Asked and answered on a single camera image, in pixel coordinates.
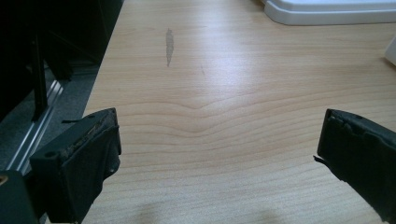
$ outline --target light wood surface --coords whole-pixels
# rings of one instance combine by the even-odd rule
[[[126,0],[86,109],[117,108],[121,167],[84,223],[381,223],[312,156],[326,108],[396,131],[394,34],[285,26],[259,1]]]

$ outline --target stain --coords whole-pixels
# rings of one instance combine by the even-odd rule
[[[168,28],[168,31],[166,32],[166,60],[168,67],[172,60],[173,49],[174,49],[174,40],[173,40],[172,30]]]
[[[204,68],[202,67],[202,65],[201,65],[201,72],[204,75],[204,77],[206,77],[206,74],[205,74],[205,71],[204,71]]]

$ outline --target black plastic part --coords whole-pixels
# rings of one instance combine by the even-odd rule
[[[396,133],[359,115],[328,109],[315,158],[381,216],[396,223]]]
[[[23,177],[17,171],[0,171],[0,223],[38,223]]]
[[[49,220],[80,223],[119,169],[120,154],[115,108],[90,114],[37,151],[30,163]]]

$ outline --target wood grain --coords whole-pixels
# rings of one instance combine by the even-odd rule
[[[285,26],[258,1],[126,0],[86,109],[117,108],[121,168],[84,223],[381,223],[312,156],[326,108],[396,131],[395,31]]]

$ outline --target white object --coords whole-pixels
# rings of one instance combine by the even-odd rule
[[[262,0],[265,14],[287,25],[396,22],[396,0]]]
[[[393,37],[392,41],[387,47],[387,50],[385,51],[385,58],[396,65],[396,36]]]

